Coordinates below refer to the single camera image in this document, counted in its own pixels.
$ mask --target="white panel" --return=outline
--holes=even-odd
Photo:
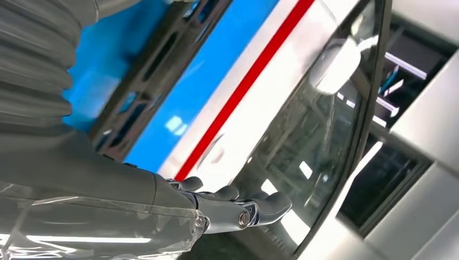
[[[431,241],[414,257],[416,260],[459,259],[459,211],[442,227]]]
[[[298,260],[384,259],[341,221],[324,224]]]
[[[255,60],[276,33],[280,25],[296,5],[298,0],[280,0],[253,39],[236,60],[228,74],[223,78],[204,108],[190,125],[188,131],[174,147],[158,173],[165,178],[174,178],[188,156],[198,144],[206,130],[214,121],[223,105],[233,94],[242,78],[247,74]]]
[[[459,179],[435,163],[366,241],[388,259],[411,259],[459,209],[458,198]]]
[[[459,52],[430,82],[391,133],[459,172]]]
[[[392,8],[396,14],[459,44],[458,0],[394,0]]]

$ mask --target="robotic hand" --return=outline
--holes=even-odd
[[[167,181],[202,212],[205,233],[238,231],[272,224],[292,207],[290,198],[280,192],[271,196],[260,192],[251,199],[239,199],[239,191],[234,186],[225,186],[216,193],[196,193],[194,191],[202,187],[197,177],[190,177],[181,183],[172,179]]]

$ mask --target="car window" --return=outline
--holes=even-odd
[[[370,88],[376,63],[379,25],[375,10],[375,1],[367,1],[330,41],[351,38],[357,43],[359,67],[368,80],[349,78],[336,94],[325,95],[311,86],[306,74],[232,182],[241,197],[260,191],[290,196],[292,210],[279,222],[260,227],[257,234],[268,237],[285,256],[298,249],[342,178],[357,114],[366,102],[360,90]]]

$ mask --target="window frame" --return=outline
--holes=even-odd
[[[395,40],[402,33],[406,34],[413,40],[419,41],[420,43],[437,50],[444,56],[452,56],[458,49],[458,46],[439,38],[432,33],[429,33],[423,28],[404,20],[398,15],[392,15],[390,21],[390,29],[395,29],[395,33],[388,37],[387,45],[392,45]],[[441,60],[429,73],[426,81],[428,84],[435,75],[443,68],[448,59]],[[375,122],[371,123],[370,133],[375,136],[378,140],[382,141],[384,145],[401,151],[405,155],[412,159],[415,159],[418,163],[415,168],[411,171],[409,176],[405,177],[396,188],[383,200],[383,202],[375,209],[375,211],[368,217],[361,227],[357,227],[353,221],[347,216],[343,215],[341,211],[337,214],[336,218],[341,221],[348,229],[352,230],[355,234],[365,238],[368,236],[373,229],[381,222],[381,220],[392,210],[392,208],[401,200],[401,198],[413,187],[413,185],[419,180],[419,178],[427,171],[432,165],[433,161],[420,152],[416,151],[415,148],[410,147],[408,144],[399,140],[395,136],[389,133],[389,129],[378,125]]]
[[[400,199],[411,189],[419,178],[426,172],[432,165],[432,161],[427,157],[417,152],[414,148],[406,143],[400,141],[395,136],[389,133],[389,130],[372,122],[370,126],[370,133],[378,140],[382,141],[384,145],[401,151],[412,159],[418,161],[418,164],[411,171],[408,177],[405,177],[396,188],[383,200],[383,202],[375,209],[375,211],[368,217],[361,227],[357,227],[353,221],[347,216],[338,213],[336,218],[351,229],[354,233],[362,238],[367,237],[370,232],[381,222],[381,220],[392,210],[392,208],[400,201]]]
[[[319,218],[316,220],[314,225],[312,225],[311,230],[306,235],[305,239],[298,245],[296,251],[293,253],[292,259],[297,259],[298,257],[300,257],[300,255],[309,245],[310,241],[312,241],[313,237],[320,230],[327,216],[331,212],[335,201],[340,195],[344,187],[344,184],[346,183],[347,179],[352,173],[352,170],[357,166],[363,155],[365,143],[370,133],[370,125],[372,124],[373,113],[379,90],[379,83],[382,78],[384,54],[390,30],[392,0],[384,0],[382,2],[382,16],[380,17],[381,20],[375,21],[379,22],[379,41],[376,47],[375,64],[372,68],[372,78],[368,79],[366,75],[363,73],[360,66],[351,77],[351,81],[355,84],[356,89],[360,94],[360,101],[356,104],[356,122],[353,128],[353,135],[351,138],[350,148],[344,161],[344,167],[341,170],[340,179],[335,190],[328,199],[328,202],[322,209],[322,212],[319,214]],[[352,24],[355,21],[358,15],[364,10],[364,8],[369,3],[370,0],[362,0],[359,3],[357,3],[357,5],[349,13],[344,22],[339,26],[335,35],[345,34],[346,31],[349,29],[350,24]]]

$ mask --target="gray arm casing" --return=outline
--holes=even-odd
[[[193,207],[160,176],[94,152],[62,123],[83,26],[139,0],[0,2],[0,180],[146,205]]]

